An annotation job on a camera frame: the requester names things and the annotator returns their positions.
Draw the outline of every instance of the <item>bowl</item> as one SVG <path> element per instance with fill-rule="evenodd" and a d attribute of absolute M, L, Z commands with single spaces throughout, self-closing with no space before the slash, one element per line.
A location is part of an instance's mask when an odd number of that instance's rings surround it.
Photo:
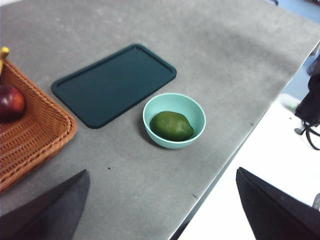
<path fill-rule="evenodd" d="M 150 121 L 160 112 L 171 111 L 184 115 L 193 127 L 193 135 L 185 141 L 170 141 L 156 135 L 150 129 Z M 143 123 L 150 138 L 167 149 L 180 149 L 192 144 L 205 130 L 206 115 L 193 99 L 180 93 L 163 93 L 151 98 L 144 106 Z"/>

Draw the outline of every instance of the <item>dark green tray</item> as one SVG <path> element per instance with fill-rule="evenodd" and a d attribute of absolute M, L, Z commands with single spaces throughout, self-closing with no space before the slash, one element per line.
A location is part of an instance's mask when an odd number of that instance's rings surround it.
<path fill-rule="evenodd" d="M 176 69 L 142 45 L 130 45 L 55 81 L 52 92 L 98 129 L 173 80 Z"/>

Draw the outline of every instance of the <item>brown basket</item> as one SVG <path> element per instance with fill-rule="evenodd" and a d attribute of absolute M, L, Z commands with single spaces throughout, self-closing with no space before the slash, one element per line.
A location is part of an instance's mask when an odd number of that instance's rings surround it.
<path fill-rule="evenodd" d="M 0 192 L 3 192 L 58 154 L 76 134 L 77 124 L 8 60 L 3 65 L 0 82 L 16 86 L 26 99 L 26 113 L 21 119 L 0 124 Z"/>

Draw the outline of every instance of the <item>apple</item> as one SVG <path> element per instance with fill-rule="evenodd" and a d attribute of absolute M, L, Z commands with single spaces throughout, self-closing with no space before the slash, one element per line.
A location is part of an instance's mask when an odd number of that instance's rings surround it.
<path fill-rule="evenodd" d="M 13 85 L 0 85 L 0 123 L 16 121 L 26 110 L 22 91 Z"/>

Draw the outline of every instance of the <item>lime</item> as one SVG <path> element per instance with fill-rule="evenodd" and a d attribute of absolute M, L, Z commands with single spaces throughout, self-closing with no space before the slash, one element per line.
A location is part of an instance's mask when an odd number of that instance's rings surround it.
<path fill-rule="evenodd" d="M 175 142 L 185 141 L 194 134 L 188 119 L 173 111 L 162 111 L 155 115 L 150 128 L 159 137 Z"/>

